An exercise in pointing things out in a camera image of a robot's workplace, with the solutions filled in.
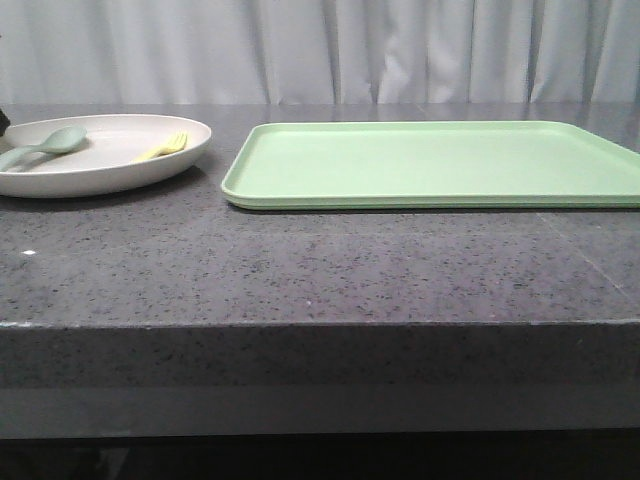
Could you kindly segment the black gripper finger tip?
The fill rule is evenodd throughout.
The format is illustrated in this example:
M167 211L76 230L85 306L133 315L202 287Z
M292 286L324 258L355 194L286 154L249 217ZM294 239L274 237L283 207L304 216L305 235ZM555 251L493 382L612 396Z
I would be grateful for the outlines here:
M3 137L10 127L10 119L7 117L5 112L0 109L0 137Z

